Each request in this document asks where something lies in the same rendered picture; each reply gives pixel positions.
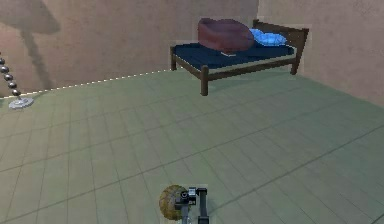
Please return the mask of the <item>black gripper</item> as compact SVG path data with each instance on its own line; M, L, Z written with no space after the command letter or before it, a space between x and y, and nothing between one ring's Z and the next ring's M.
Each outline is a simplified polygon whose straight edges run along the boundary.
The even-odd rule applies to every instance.
M187 191L182 191L175 199L176 210L189 209L189 195Z

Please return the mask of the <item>olive brown basketball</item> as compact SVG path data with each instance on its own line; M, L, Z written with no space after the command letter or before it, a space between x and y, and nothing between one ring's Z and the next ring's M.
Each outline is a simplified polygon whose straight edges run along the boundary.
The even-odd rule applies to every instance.
M170 185L166 187L159 197L159 208L161 214L168 220L178 221L182 219L181 211L175 208L176 198L185 190L180 185Z

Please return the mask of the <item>brown wooden bed blue mattress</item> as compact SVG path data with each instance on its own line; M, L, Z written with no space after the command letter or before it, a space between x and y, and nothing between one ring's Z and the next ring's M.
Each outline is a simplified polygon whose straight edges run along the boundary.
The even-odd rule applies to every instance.
M182 66L200 81L200 94L206 96L211 81L234 77L271 68L289 65L295 75L300 65L309 30L283 25L252 21L251 29L266 33L281 34L287 39L282 46L263 46L254 40L254 45L245 51L226 54L202 46L196 42L170 47L170 69L175 71Z

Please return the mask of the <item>maroon bean bag cushion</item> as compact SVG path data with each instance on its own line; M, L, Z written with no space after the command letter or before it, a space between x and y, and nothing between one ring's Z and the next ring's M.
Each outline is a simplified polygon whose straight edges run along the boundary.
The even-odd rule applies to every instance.
M254 45L249 28L234 19L202 18L198 22L198 42L207 48L231 54Z

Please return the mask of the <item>light blue pillow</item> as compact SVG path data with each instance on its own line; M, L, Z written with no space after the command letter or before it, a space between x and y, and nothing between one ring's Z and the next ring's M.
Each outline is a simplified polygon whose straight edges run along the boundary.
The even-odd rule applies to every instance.
M266 33L260 29L251 29L254 40L263 46L282 46L287 43L287 39L281 34Z

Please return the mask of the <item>silver beaded floor lamp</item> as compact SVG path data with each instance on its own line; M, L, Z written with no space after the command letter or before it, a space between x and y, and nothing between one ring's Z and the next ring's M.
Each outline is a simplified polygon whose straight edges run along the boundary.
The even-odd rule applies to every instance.
M9 103L10 109L22 109L31 106L34 103L32 98L22 97L21 91L18 89L14 77L10 74L10 68L6 65L6 61L1 57L0 53L0 73L3 75L4 80L7 82L8 88L11 90L15 100Z

